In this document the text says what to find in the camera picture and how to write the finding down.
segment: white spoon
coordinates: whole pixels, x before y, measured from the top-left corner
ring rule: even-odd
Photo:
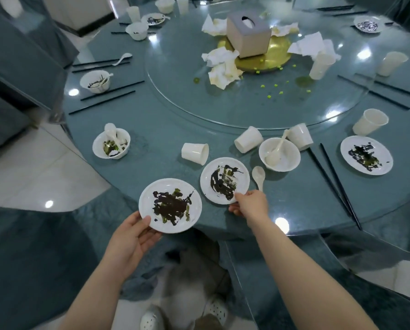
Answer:
[[[116,137],[116,126],[113,123],[107,123],[104,126],[104,132],[107,134],[107,137],[115,142],[115,145],[118,146],[118,151],[121,153],[121,146],[120,146],[120,141]]]
[[[117,66],[120,64],[120,62],[124,59],[124,58],[130,58],[132,57],[131,53],[124,53],[122,55],[122,57],[120,58],[120,60],[118,62],[115,62],[114,64],[112,64],[112,66]]]
[[[279,163],[282,152],[282,150],[280,149],[285,141],[285,138],[288,136],[288,133],[289,130],[284,131],[283,136],[279,140],[277,147],[273,151],[271,151],[268,156],[266,156],[266,163],[271,167],[276,166]]]
[[[262,167],[256,166],[252,169],[252,178],[257,183],[259,190],[263,192],[263,182],[266,177],[266,173]]]

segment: white tile floor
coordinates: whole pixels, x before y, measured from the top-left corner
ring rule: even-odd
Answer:
[[[113,0],[112,4],[116,12],[123,12],[126,3]],[[95,33],[82,38],[65,34],[81,50]],[[61,127],[46,122],[44,111],[36,108],[27,114],[39,124],[39,129],[28,129],[0,150],[0,206],[57,212],[73,210],[110,187],[82,158]],[[410,296],[410,262],[359,275]],[[180,265],[166,267],[158,278],[158,286],[149,300],[120,300],[114,330],[137,329],[141,315],[151,303],[162,307],[173,329],[186,329],[202,314],[206,298],[219,290],[219,284],[227,282],[222,268],[192,249],[182,254]],[[36,329],[57,329],[61,319]],[[231,317],[226,328],[256,329],[253,322],[237,317]]]

